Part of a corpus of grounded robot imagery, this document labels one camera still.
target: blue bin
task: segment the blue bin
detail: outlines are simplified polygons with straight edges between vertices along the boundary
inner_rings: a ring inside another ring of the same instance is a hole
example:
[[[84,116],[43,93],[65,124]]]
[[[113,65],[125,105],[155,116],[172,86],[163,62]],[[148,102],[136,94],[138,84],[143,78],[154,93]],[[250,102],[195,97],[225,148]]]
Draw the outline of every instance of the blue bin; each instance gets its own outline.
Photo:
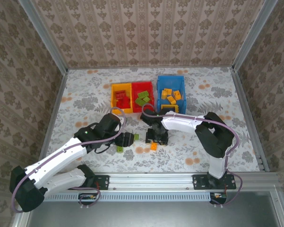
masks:
[[[158,76],[157,78],[157,110],[161,110],[161,105],[169,105],[168,99],[161,99],[162,91],[165,88],[170,88],[172,91],[180,91],[181,100],[176,101],[176,105],[179,106],[179,113],[186,113],[186,94],[185,94],[185,82],[184,76]]]

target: green block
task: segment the green block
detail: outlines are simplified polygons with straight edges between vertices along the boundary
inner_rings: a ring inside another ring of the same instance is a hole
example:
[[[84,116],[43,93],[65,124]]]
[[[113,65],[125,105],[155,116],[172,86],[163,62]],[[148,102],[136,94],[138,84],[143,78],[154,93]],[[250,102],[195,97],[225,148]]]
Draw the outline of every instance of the green block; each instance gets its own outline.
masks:
[[[134,134],[134,141],[138,140],[139,135],[138,134]]]
[[[146,102],[140,98],[137,98],[134,102],[141,107],[146,104]]]
[[[117,146],[117,153],[123,153],[123,147]]]
[[[150,101],[150,98],[146,96],[145,98],[143,98],[143,100],[148,103]]]
[[[147,96],[149,96],[148,91],[143,91],[143,92],[138,93],[139,98],[145,98]]]

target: plastic bin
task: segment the plastic bin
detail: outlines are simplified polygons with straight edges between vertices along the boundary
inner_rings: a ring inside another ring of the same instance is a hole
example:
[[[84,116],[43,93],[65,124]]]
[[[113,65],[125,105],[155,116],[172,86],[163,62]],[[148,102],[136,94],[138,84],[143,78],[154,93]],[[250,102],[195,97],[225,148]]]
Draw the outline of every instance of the plastic bin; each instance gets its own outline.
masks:
[[[148,91],[149,98],[150,98],[150,101],[148,103],[150,103],[152,105],[155,104],[155,98],[153,96],[152,83],[150,81],[131,83],[131,87],[132,87],[132,105],[133,105],[133,112],[134,113],[142,112],[142,107],[134,102],[138,98],[138,93],[140,93],[140,92]],[[144,109],[149,109],[149,110],[154,111],[154,109],[149,105],[146,105]]]
[[[111,99],[111,107],[116,107],[117,100],[115,98],[116,91],[125,90],[126,96],[130,98],[130,108],[122,109],[124,113],[129,114],[132,113],[132,91],[131,91],[131,83],[127,84],[112,84],[112,99]],[[119,110],[112,110],[114,114],[121,114]]]
[[[181,99],[176,101],[176,105],[179,106],[179,113],[186,113],[186,94],[185,94],[185,82],[184,76],[158,76],[157,78],[157,111],[161,110],[161,105],[168,105],[170,102],[168,99],[161,99],[162,90],[164,88],[171,88],[172,91],[180,91]]]

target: wall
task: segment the wall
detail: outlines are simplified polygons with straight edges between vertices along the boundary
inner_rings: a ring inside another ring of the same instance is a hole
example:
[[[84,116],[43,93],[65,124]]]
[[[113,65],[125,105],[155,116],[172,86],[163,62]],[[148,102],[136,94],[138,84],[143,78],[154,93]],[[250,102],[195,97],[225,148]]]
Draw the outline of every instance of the wall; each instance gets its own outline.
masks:
[[[284,189],[284,0],[279,0],[239,75],[271,171]]]
[[[231,65],[263,0],[33,0],[69,68]]]
[[[0,0],[0,227],[12,168],[38,160],[61,74],[16,0]]]

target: floral tablecloth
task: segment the floral tablecloth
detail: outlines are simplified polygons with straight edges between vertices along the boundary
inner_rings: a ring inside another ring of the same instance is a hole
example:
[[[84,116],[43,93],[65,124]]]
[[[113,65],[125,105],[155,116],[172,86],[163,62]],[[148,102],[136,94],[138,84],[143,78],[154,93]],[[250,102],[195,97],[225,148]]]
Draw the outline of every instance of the floral tablecloth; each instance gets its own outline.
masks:
[[[61,147],[80,128],[99,122],[109,112],[111,84],[151,81],[157,95],[158,75],[184,75],[187,98],[186,114],[206,115],[215,112],[239,135],[239,147],[229,158],[231,171],[259,171],[255,152],[241,110],[229,68],[134,68],[70,70],[59,107],[47,155]],[[100,155],[90,152],[74,161],[65,171],[87,164],[94,172],[206,172],[208,154],[196,134],[169,131],[168,146],[157,151],[145,144],[148,126],[140,113],[127,114],[125,131],[139,134],[139,140],[116,152],[110,147]]]

